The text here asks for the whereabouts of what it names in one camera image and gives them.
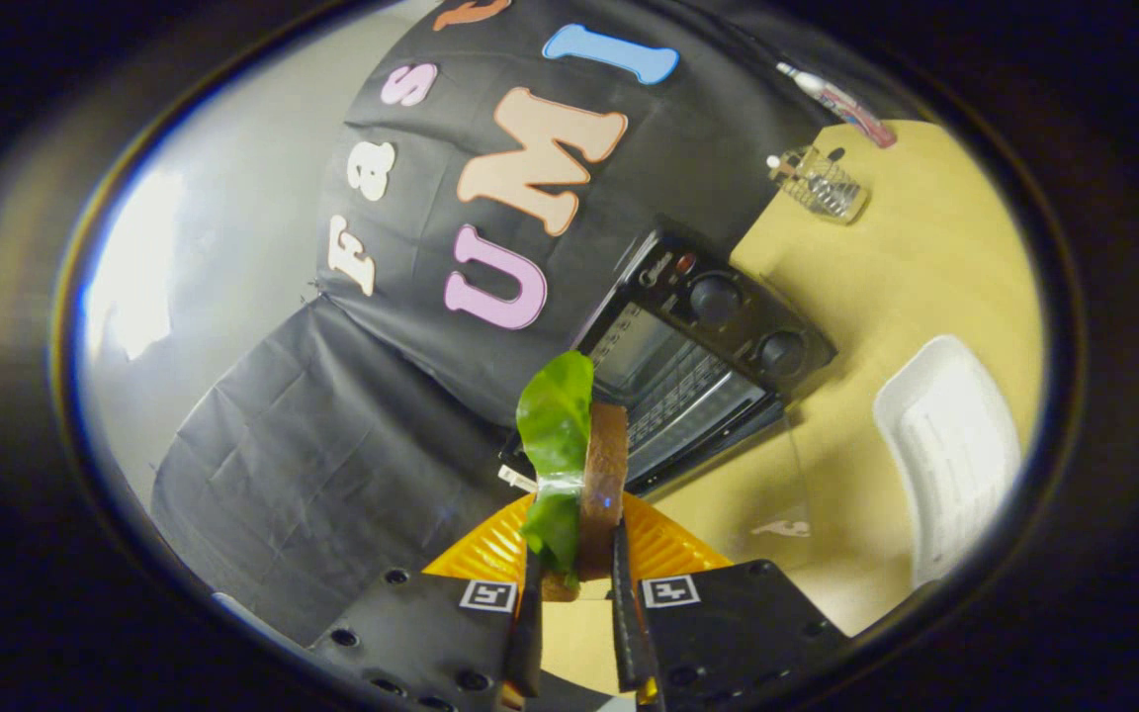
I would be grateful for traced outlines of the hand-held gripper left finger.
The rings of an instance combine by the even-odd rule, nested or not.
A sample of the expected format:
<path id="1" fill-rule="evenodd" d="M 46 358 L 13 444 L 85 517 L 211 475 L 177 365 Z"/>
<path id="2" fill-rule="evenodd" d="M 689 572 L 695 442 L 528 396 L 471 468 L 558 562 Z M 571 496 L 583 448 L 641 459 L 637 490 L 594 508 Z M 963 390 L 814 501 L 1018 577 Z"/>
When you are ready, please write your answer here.
<path id="1" fill-rule="evenodd" d="M 358 691 L 425 711 L 524 711 L 541 694 L 542 568 L 521 496 L 421 571 L 386 568 L 310 646 Z"/>

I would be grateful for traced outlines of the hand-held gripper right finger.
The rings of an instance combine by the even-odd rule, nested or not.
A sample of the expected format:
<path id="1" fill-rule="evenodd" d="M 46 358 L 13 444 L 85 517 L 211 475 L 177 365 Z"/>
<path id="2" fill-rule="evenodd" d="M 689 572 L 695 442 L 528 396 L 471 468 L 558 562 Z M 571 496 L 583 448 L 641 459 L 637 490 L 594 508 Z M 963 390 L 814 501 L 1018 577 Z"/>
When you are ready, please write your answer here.
<path id="1" fill-rule="evenodd" d="M 764 711 L 849 649 L 781 568 L 734 564 L 636 496 L 613 533 L 613 645 L 642 711 Z"/>

